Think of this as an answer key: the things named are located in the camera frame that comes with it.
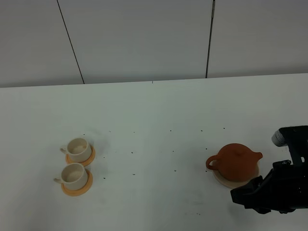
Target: wooden coaster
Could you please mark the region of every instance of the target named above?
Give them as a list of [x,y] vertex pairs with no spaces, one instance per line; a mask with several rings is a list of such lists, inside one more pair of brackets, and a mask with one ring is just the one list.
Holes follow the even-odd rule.
[[226,186],[226,187],[228,187],[230,189],[235,189],[235,188],[241,187],[243,185],[246,185],[250,180],[252,180],[255,177],[258,177],[259,176],[259,167],[257,165],[256,172],[255,172],[254,176],[251,179],[249,179],[247,181],[243,181],[243,182],[236,182],[236,181],[227,180],[226,178],[224,178],[220,174],[220,172],[218,170],[214,170],[213,174],[214,174],[214,177],[217,179],[217,181],[219,183],[221,183],[222,185],[224,185],[224,186]]
[[[91,146],[91,150],[92,150],[92,153],[91,153],[90,157],[87,160],[85,160],[84,162],[80,162],[80,164],[82,164],[84,167],[91,164],[91,162],[95,158],[95,149],[94,149],[93,146]],[[65,161],[66,161],[67,164],[74,163],[74,161],[69,157],[68,154],[65,155]]]
[[86,172],[87,172],[87,175],[88,175],[88,181],[85,184],[85,186],[83,186],[81,189],[78,189],[78,190],[69,190],[64,186],[64,184],[61,184],[62,191],[66,195],[69,195],[69,196],[79,196],[79,195],[84,194],[86,191],[88,191],[89,188],[91,188],[91,185],[93,183],[93,176],[92,176],[92,173],[89,170],[86,169]]

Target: white teacup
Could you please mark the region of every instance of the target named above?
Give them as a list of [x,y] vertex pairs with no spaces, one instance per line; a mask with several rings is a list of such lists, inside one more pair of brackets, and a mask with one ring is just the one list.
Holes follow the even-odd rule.
[[88,181],[88,175],[80,163],[71,163],[63,168],[61,176],[53,179],[55,182],[64,184],[69,190],[81,189]]
[[87,160],[92,153],[89,142],[84,138],[71,140],[67,145],[61,147],[60,151],[68,154],[72,161],[79,163]]

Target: clay teapot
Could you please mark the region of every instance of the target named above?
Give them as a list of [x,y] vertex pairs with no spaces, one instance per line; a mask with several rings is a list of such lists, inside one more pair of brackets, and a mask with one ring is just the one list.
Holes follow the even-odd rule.
[[255,153],[239,143],[231,143],[224,146],[217,155],[208,158],[206,167],[218,170],[227,180],[247,181],[254,176],[257,162],[262,157],[262,153]]

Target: table surface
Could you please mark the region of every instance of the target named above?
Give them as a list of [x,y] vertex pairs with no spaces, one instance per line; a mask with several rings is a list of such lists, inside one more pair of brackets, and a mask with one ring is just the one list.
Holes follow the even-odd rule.
[[[231,200],[205,161],[228,143],[291,159],[271,142],[308,124],[308,74],[0,89],[0,226],[10,230],[307,230],[308,210],[260,215]],[[96,149],[93,185],[53,182],[59,147]]]

